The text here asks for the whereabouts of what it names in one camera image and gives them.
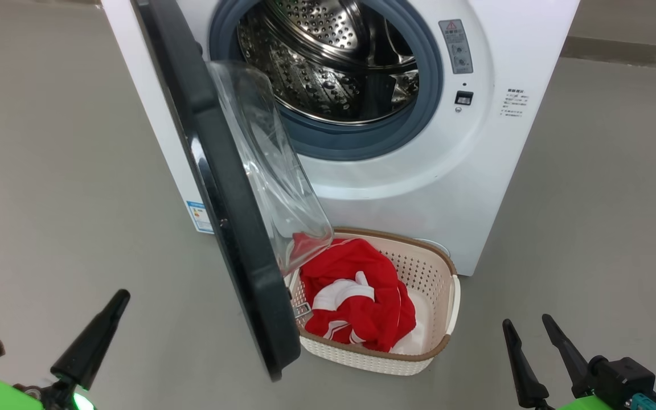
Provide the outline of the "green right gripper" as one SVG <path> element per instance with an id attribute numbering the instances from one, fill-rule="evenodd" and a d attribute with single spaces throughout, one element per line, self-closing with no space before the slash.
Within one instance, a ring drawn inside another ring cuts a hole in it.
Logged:
<path id="1" fill-rule="evenodd" d="M 542 314 L 542 322 L 550 342 L 557 348 L 568 376 L 572 382 L 573 402 L 555 408 L 546 401 L 549 392 L 540 383 L 522 350 L 522 340 L 510 319 L 502 322 L 503 337 L 507 346 L 512 378 L 518 405 L 532 409 L 568 409 L 568 410 L 611 410 L 597 395 L 591 395 L 592 389 L 587 379 L 588 362 L 578 348 L 565 335 L 550 314 Z"/>

